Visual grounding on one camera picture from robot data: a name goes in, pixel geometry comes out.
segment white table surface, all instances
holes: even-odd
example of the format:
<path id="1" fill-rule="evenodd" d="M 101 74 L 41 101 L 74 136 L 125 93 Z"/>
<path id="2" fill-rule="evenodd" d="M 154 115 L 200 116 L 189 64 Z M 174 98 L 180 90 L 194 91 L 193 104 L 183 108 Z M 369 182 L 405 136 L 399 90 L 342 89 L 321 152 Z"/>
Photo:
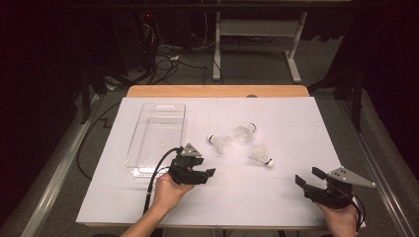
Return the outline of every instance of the white table surface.
<path id="1" fill-rule="evenodd" d="M 205 185 L 187 193 L 160 226 L 210 228 L 325 228 L 324 216 L 294 183 L 295 174 L 325 188 L 311 174 L 340 167 L 314 98 L 124 98 L 77 222 L 132 224 L 142 215 L 148 178 L 134 178 L 126 153 L 144 103 L 186 105 L 183 145 L 191 143 L 205 158 L 195 170 L 216 168 Z M 253 140 L 235 140 L 225 154 L 208 135 L 233 134 L 241 124 L 257 125 Z M 273 168 L 247 157 L 263 142 Z"/>

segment human arm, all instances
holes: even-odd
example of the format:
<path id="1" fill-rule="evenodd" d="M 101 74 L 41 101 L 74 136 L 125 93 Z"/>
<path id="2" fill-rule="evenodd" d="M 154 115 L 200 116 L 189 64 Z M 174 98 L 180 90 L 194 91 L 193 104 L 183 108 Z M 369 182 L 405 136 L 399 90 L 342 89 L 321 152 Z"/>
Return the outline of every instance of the human arm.
<path id="1" fill-rule="evenodd" d="M 178 185 L 169 174 L 164 174 L 157 179 L 154 202 L 132 225 L 122 237 L 149 236 L 160 221 L 178 205 L 185 193 L 193 189 L 192 185 Z"/>
<path id="2" fill-rule="evenodd" d="M 334 237 L 355 237 L 357 235 L 357 211 L 349 205 L 343 209 L 332 209 L 317 203 L 323 211 L 327 227 Z"/>

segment shuttlecock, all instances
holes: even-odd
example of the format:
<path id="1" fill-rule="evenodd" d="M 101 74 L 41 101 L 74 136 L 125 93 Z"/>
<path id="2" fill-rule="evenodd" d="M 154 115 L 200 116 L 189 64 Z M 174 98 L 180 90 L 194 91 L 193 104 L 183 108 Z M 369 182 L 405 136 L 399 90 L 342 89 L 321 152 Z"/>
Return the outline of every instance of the shuttlecock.
<path id="1" fill-rule="evenodd" d="M 216 150 L 221 153 L 224 154 L 224 152 L 227 150 L 228 146 L 230 145 L 232 139 L 231 136 L 227 135 L 227 136 L 214 136 L 214 135 L 210 135 L 209 136 L 209 142 L 215 146 Z"/>
<path id="2" fill-rule="evenodd" d="M 264 163 L 267 167 L 274 166 L 274 160 L 269 156 L 264 144 L 257 145 L 249 155 L 250 158 Z"/>
<path id="3" fill-rule="evenodd" d="M 247 125 L 240 125 L 235 129 L 236 137 L 240 138 L 244 142 L 249 142 L 252 140 L 252 134 L 256 130 L 255 123 L 250 123 Z"/>

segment transparent plastic box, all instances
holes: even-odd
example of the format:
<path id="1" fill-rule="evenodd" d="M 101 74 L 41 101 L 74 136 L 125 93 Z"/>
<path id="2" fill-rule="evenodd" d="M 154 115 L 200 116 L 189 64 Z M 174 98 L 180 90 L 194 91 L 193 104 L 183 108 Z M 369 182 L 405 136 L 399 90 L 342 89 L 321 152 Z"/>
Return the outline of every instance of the transparent plastic box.
<path id="1" fill-rule="evenodd" d="M 126 167 L 135 177 L 150 177 L 163 155 L 180 147 L 185 123 L 184 104 L 144 104 L 126 156 Z M 170 166 L 176 152 L 160 168 Z"/>

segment human hand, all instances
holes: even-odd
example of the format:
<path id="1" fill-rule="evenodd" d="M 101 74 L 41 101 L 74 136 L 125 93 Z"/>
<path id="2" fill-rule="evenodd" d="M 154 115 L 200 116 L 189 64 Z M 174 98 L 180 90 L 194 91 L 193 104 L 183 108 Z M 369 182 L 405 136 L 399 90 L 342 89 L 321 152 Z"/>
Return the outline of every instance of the human hand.
<path id="1" fill-rule="evenodd" d="M 327 227 L 334 237 L 354 237 L 357 229 L 357 211 L 349 205 L 343 209 L 332 209 L 317 203 L 323 211 Z"/>
<path id="2" fill-rule="evenodd" d="M 178 205 L 184 194 L 194 187 L 194 185 L 178 185 L 168 173 L 163 174 L 156 182 L 153 206 L 169 212 Z"/>

